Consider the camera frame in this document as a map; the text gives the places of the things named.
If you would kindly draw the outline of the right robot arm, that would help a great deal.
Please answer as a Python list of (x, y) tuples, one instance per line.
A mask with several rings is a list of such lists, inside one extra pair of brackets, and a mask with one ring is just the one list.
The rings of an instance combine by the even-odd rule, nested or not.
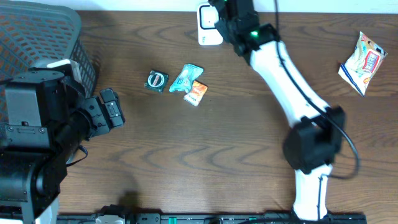
[(273, 92), (290, 126), (282, 150), (295, 171), (293, 213), (317, 222), (328, 215), (326, 191), (345, 114), (331, 108), (305, 81), (289, 57), (279, 28), (261, 24), (252, 1), (210, 0), (218, 13), (215, 28)]

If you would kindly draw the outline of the orange white tissue pack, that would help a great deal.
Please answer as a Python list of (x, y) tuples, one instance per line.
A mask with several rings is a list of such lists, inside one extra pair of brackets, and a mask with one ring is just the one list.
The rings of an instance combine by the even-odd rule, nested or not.
[(183, 99), (193, 106), (198, 106), (205, 95), (208, 87), (198, 81), (194, 81), (192, 89), (187, 93)]

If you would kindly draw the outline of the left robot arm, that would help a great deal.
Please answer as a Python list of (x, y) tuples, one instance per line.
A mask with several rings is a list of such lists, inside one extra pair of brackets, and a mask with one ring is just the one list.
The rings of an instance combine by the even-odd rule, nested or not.
[(1, 222), (55, 223), (60, 185), (82, 142), (124, 125), (118, 94), (87, 96), (77, 62), (43, 59), (8, 80)]

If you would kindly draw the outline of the teal snack packet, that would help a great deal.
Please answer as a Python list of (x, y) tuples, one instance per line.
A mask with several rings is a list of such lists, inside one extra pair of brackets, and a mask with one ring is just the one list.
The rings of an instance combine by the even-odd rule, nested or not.
[(204, 72), (204, 69), (194, 64), (185, 64), (182, 71), (171, 84), (169, 92), (184, 91), (189, 93), (192, 89), (193, 82)]

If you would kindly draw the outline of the white blue snack bag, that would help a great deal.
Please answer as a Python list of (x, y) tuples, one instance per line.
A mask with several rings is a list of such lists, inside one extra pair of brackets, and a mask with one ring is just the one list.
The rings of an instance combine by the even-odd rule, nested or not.
[(365, 97), (369, 82), (387, 55), (382, 47), (360, 31), (354, 52), (345, 63), (340, 64), (338, 74)]

